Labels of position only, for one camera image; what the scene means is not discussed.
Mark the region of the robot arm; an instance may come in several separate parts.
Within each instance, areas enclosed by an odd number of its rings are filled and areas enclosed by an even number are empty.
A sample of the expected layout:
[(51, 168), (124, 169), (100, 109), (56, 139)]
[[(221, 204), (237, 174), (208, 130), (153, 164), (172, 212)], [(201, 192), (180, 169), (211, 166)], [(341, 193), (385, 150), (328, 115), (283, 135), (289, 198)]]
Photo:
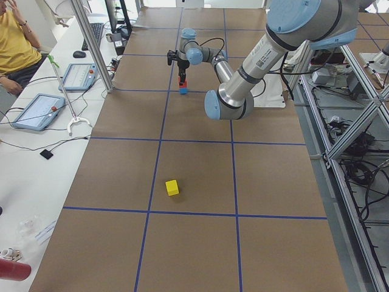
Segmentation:
[[(175, 61), (178, 66), (178, 84), (179, 88), (187, 86), (186, 70), (191, 66), (201, 63), (211, 63), (218, 55), (225, 57), (224, 47), (225, 40), (223, 38), (214, 37), (199, 44), (196, 40), (197, 32), (191, 28), (184, 28), (181, 31), (179, 48), (169, 50), (167, 52), (167, 63), (169, 66)], [(220, 40), (222, 41), (220, 48), (212, 48), (205, 46), (207, 43)]]
[(205, 95), (206, 115), (215, 120), (238, 120), (253, 110), (251, 90), (289, 51), (308, 41), (311, 49), (332, 49), (356, 37), (359, 1), (272, 1), (266, 33), (232, 71), (225, 57), (212, 60), (221, 84)]

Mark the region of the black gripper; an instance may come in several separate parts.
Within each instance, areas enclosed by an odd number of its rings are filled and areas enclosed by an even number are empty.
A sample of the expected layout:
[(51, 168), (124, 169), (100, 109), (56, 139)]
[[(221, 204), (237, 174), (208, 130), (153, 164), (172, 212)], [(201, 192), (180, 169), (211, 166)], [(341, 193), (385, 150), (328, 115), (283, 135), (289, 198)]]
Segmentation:
[(179, 56), (178, 50), (169, 50), (167, 52), (167, 64), (172, 65), (173, 61), (177, 63), (179, 68), (179, 83), (185, 83), (186, 81), (186, 69), (190, 67), (188, 60), (184, 60)]

